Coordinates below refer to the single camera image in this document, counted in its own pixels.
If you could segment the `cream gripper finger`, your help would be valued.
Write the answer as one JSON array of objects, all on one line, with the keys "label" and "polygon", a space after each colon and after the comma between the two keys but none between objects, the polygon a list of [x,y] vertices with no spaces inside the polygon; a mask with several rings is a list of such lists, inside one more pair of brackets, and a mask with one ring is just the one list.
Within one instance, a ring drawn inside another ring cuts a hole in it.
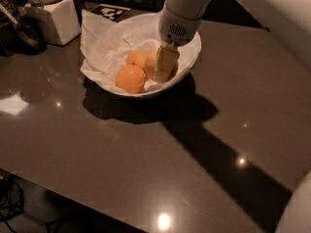
[{"label": "cream gripper finger", "polygon": [[179,52],[175,48],[160,47],[156,53],[154,80],[166,83],[172,79],[172,72],[178,66]]}]

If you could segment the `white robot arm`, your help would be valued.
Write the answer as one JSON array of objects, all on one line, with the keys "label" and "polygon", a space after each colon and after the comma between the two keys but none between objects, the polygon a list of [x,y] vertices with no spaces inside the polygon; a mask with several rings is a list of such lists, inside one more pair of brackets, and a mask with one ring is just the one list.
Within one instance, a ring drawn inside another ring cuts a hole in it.
[{"label": "white robot arm", "polygon": [[[183,46],[212,0],[165,0],[159,33]],[[221,102],[230,147],[193,120],[178,139],[260,226],[311,231],[311,0],[238,0],[262,27],[204,33],[201,84]]]}]

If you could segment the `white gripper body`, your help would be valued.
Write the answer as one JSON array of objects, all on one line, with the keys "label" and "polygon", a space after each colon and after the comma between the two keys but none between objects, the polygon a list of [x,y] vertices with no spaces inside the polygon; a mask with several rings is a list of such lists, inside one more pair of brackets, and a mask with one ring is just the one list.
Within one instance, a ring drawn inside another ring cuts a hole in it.
[{"label": "white gripper body", "polygon": [[158,31],[161,41],[182,47],[194,37],[201,19],[188,19],[175,15],[167,6],[160,12]]}]

